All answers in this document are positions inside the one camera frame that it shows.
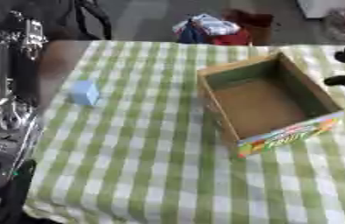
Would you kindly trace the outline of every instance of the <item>white cabinet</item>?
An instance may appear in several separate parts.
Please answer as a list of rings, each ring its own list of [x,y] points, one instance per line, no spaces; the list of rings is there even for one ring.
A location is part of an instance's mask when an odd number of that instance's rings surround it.
[[[307,18],[323,18],[329,10],[345,8],[345,0],[298,0]]]

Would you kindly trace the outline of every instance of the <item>green checkered tablecloth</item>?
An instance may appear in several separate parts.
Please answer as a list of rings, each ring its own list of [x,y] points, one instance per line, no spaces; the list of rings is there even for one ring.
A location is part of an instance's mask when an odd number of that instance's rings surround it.
[[[93,42],[46,111],[25,211],[66,223],[345,223],[345,116],[239,159],[203,114],[196,69],[274,48]],[[345,74],[341,46],[279,49],[323,87]],[[68,101],[77,80],[100,88],[94,108]],[[324,88],[345,108],[344,88]]]

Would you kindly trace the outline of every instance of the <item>light blue block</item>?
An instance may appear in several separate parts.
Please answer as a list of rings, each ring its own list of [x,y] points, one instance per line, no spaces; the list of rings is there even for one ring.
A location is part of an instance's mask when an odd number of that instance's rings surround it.
[[[69,94],[74,103],[89,106],[94,106],[99,97],[96,85],[90,80],[76,81],[71,87]]]

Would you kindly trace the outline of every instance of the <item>open box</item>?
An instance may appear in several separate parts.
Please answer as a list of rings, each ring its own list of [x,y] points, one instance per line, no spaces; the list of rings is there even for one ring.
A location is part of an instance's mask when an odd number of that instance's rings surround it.
[[[329,130],[341,108],[283,53],[198,72],[199,96],[238,157]]]

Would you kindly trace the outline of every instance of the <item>box label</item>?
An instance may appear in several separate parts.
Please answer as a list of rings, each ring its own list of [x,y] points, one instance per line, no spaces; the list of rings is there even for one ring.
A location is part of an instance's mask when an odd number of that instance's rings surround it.
[[[268,151],[284,144],[319,135],[330,130],[338,120],[339,118],[329,118],[325,121],[312,122],[306,125],[293,125],[292,127],[282,129],[273,136],[259,137],[258,140],[242,143],[238,145],[238,157],[245,158],[250,154]]]

